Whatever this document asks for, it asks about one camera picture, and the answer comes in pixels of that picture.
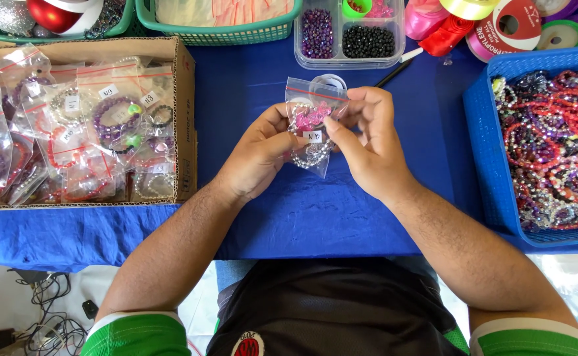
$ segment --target blue basket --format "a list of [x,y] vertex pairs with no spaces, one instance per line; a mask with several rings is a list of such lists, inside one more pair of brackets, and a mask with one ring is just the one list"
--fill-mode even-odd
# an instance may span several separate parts
[[551,74],[578,70],[578,47],[494,56],[480,77],[463,94],[469,136],[483,198],[484,217],[490,228],[520,236],[536,247],[578,244],[578,229],[522,231],[504,150],[490,78],[514,78],[537,69]]

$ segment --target green basket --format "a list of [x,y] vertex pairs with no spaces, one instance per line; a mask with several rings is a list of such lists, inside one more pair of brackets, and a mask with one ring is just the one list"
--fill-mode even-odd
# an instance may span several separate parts
[[291,33],[293,19],[302,10],[302,0],[295,0],[286,15],[245,25],[222,27],[175,26],[157,22],[155,0],[135,0],[137,17],[144,27],[177,36],[184,45],[251,45],[285,39]]
[[[115,25],[104,34],[104,38],[110,38],[114,36],[146,37],[146,31],[142,27],[140,20],[138,20],[137,16],[135,16],[135,3],[133,0],[127,0],[127,3],[125,4],[125,10],[122,13],[122,19],[120,20],[119,24]],[[0,41],[12,42],[16,43],[17,45],[24,45],[26,43],[39,45],[42,43],[76,41],[81,39],[86,38],[80,35],[56,38],[13,37],[0,30]]]

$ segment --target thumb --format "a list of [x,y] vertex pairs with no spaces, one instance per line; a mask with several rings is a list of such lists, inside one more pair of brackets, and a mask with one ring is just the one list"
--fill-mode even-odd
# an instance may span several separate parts
[[357,136],[348,130],[344,125],[333,120],[331,117],[325,117],[326,133],[331,140],[340,147],[341,152],[346,157],[348,164],[359,163],[364,160],[366,150]]
[[285,131],[284,133],[277,133],[265,141],[262,141],[261,146],[263,147],[265,155],[275,160],[287,151],[301,149],[308,142],[309,140],[304,137],[298,137],[293,133]]

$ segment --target red ribbon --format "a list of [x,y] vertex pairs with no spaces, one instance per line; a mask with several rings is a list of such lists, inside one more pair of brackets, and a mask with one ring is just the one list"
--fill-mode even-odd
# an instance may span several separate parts
[[433,56],[444,56],[474,28],[474,23],[471,20],[449,15],[436,32],[419,42],[419,46]]

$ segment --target pink ribbon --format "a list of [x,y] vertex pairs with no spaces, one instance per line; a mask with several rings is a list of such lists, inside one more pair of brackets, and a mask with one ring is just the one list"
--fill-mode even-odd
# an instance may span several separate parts
[[405,7],[405,35],[421,41],[441,27],[449,12],[438,0],[410,0]]

